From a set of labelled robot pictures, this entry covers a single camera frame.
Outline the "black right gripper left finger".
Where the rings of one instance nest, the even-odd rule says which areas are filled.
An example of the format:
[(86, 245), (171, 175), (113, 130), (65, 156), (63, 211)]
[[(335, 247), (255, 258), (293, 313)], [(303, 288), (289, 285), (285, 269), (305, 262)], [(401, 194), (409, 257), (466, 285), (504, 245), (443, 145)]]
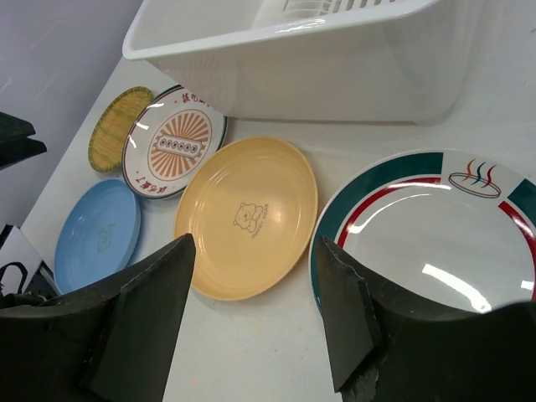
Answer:
[(162, 400), (195, 256), (184, 234), (77, 291), (3, 296), (2, 400)]

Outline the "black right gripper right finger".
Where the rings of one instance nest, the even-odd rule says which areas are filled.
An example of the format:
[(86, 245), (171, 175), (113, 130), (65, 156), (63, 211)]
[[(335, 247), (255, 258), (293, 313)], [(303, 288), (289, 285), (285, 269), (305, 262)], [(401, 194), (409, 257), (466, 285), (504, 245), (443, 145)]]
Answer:
[(332, 384), (345, 401), (532, 401), (535, 305), (449, 307), (315, 244)]

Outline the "light blue plate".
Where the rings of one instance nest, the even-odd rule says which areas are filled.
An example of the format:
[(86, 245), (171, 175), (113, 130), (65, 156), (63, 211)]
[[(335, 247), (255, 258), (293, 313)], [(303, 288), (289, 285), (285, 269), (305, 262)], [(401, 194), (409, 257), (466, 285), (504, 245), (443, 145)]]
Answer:
[(71, 210), (54, 253), (60, 294), (77, 291), (124, 269), (140, 234), (142, 211), (119, 178), (90, 188)]

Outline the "white plate green red rim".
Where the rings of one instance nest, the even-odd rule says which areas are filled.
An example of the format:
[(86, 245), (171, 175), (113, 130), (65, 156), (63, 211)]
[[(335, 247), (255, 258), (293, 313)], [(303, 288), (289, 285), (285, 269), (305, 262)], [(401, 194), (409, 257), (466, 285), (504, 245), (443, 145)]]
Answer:
[(489, 157), (420, 150), (376, 162), (332, 196), (314, 238), (449, 307), (535, 298), (535, 182)]

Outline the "woven pattern yellow plate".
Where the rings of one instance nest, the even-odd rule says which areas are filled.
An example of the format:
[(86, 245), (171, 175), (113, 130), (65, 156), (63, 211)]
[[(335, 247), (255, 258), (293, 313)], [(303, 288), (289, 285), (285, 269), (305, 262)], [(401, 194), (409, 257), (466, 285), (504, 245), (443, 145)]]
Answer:
[(121, 166), (126, 137), (137, 117), (152, 102), (154, 94), (144, 86), (120, 93), (101, 114), (88, 145), (90, 166), (107, 173)]

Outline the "yellow bear plate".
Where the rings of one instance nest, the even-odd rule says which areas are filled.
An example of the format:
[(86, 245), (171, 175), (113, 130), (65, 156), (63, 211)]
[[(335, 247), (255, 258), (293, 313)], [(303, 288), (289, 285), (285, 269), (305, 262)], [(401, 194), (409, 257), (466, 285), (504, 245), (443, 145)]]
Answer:
[(301, 259), (317, 221), (317, 181), (304, 154), (275, 137), (217, 151), (178, 205), (174, 234), (196, 247), (193, 289), (219, 301), (260, 295)]

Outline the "white plate orange sunburst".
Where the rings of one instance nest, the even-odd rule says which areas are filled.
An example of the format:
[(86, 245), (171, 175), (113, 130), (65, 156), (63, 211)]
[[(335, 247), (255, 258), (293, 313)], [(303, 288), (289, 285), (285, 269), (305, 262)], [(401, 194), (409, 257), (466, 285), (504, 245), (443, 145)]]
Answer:
[(150, 102), (129, 130), (121, 155), (123, 178), (139, 197), (169, 198), (222, 146), (228, 118), (181, 85)]

